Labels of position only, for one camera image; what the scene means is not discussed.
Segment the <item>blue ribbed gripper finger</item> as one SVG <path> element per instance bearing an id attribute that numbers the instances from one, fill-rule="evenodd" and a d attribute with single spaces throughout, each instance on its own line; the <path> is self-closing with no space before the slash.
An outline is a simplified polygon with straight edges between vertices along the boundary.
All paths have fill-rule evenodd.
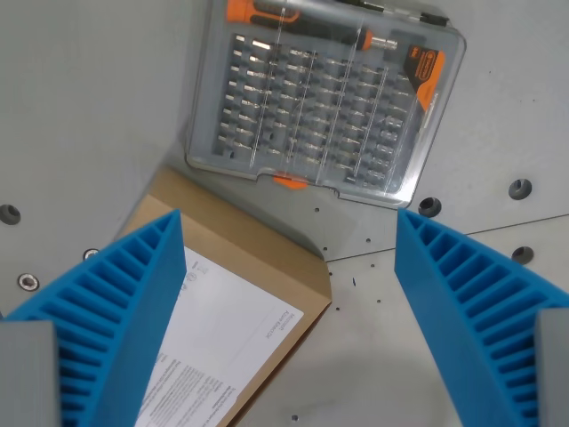
<path id="1" fill-rule="evenodd" d="M 180 211 L 80 262 L 6 317 L 53 326 L 62 426 L 133 426 L 186 275 Z"/>
<path id="2" fill-rule="evenodd" d="M 465 426 L 537 426 L 534 327 L 568 294 L 458 231 L 397 212 L 395 273 Z"/>

